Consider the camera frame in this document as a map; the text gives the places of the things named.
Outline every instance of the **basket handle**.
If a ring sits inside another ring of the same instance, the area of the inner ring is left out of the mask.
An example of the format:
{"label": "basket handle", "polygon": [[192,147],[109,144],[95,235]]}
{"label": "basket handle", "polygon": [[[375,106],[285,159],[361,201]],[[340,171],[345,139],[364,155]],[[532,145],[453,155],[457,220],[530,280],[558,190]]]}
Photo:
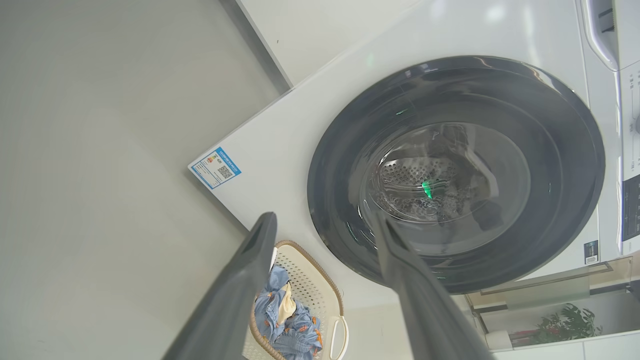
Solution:
{"label": "basket handle", "polygon": [[[342,323],[344,326],[344,341],[342,342],[342,349],[338,354],[338,357],[333,357],[333,341],[335,340],[335,331],[338,329],[338,323]],[[347,321],[344,319],[344,316],[340,316],[338,320],[335,321],[333,325],[333,334],[331,336],[331,347],[329,349],[329,358],[331,360],[342,360],[344,357],[344,353],[347,352],[347,346],[349,345],[349,327],[347,326]]]}

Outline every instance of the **control panel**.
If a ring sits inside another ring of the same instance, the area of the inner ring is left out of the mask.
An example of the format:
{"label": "control panel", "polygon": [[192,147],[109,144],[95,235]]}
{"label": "control panel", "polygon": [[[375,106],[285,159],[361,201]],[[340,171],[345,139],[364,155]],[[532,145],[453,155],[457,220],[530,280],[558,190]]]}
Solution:
{"label": "control panel", "polygon": [[623,180],[640,175],[640,61],[620,70]]}
{"label": "control panel", "polygon": [[620,70],[620,103],[623,144],[622,240],[627,241],[640,235],[640,61]]}

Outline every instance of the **qr code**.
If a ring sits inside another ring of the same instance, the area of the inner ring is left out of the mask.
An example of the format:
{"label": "qr code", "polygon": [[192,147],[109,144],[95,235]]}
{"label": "qr code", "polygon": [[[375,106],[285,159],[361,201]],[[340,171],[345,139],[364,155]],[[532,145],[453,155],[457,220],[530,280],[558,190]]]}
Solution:
{"label": "qr code", "polygon": [[231,173],[231,171],[229,171],[229,168],[226,166],[223,166],[221,168],[218,169],[218,172],[220,173],[220,175],[222,175],[225,179],[228,179],[231,177],[231,175],[233,175]]}

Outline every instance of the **blue clothing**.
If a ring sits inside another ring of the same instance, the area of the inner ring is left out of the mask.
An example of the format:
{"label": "blue clothing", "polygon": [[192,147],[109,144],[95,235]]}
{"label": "blue clothing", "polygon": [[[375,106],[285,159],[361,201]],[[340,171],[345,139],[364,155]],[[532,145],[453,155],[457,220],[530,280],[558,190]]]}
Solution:
{"label": "blue clothing", "polygon": [[309,308],[296,301],[296,311],[284,324],[278,324],[278,309],[289,281],[287,271],[274,265],[269,280],[255,301],[255,322],[260,333],[286,360],[313,360],[322,349],[320,319],[311,316]]}
{"label": "blue clothing", "polygon": [[271,344],[287,360],[312,360],[322,349],[320,319],[296,301],[296,312],[284,323],[284,332]]}
{"label": "blue clothing", "polygon": [[278,309],[285,295],[282,286],[289,281],[287,271],[279,266],[273,267],[269,281],[255,300],[255,323],[260,333],[273,343],[284,331],[285,327],[278,324]]}

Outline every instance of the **clothing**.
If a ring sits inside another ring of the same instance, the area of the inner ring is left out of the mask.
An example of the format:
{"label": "clothing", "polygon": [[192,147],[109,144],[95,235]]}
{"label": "clothing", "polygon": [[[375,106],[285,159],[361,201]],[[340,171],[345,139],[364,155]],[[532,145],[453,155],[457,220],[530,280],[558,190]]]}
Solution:
{"label": "clothing", "polygon": [[267,284],[255,300],[255,322],[260,333],[274,342],[284,331],[284,322],[296,310],[291,299],[289,274],[279,266],[274,266]]}
{"label": "clothing", "polygon": [[320,319],[296,301],[296,312],[284,323],[284,331],[271,344],[287,360],[312,360],[322,349]]}
{"label": "clothing", "polygon": [[296,302],[291,298],[291,283],[287,282],[285,286],[282,287],[284,290],[284,297],[282,298],[282,303],[280,303],[280,308],[278,309],[278,324],[282,325],[284,322],[296,312]]}

